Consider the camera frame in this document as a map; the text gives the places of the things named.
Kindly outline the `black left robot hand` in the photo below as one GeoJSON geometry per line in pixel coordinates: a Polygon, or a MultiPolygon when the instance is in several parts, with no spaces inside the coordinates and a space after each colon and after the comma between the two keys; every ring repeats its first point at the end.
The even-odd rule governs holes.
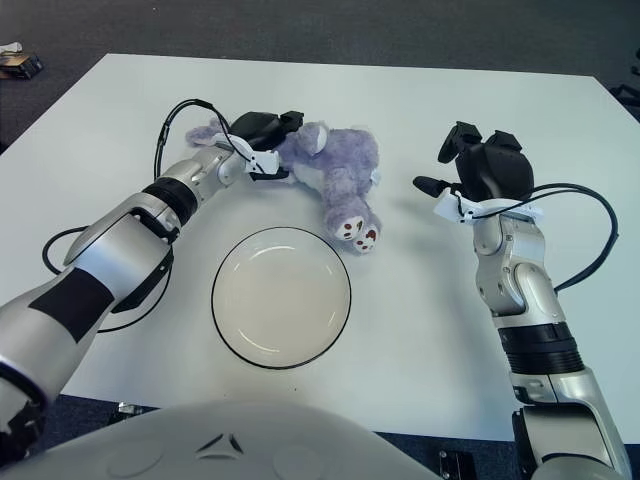
{"type": "Polygon", "coordinates": [[[288,181],[290,173],[278,161],[264,166],[275,159],[276,148],[283,144],[290,133],[296,132],[303,124],[304,114],[289,111],[281,115],[267,112],[247,112],[233,122],[230,134],[242,138],[251,148],[245,162],[245,172],[253,181],[288,181]]]}

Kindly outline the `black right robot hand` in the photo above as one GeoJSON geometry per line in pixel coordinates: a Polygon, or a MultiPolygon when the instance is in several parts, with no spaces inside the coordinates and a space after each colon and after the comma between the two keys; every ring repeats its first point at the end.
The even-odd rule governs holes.
{"type": "Polygon", "coordinates": [[[480,202],[490,199],[525,200],[534,188],[532,166],[514,135],[497,130],[483,140],[476,126],[458,121],[447,135],[437,157],[454,162],[459,180],[448,182],[417,176],[413,185],[439,197],[446,189],[480,202]]]}

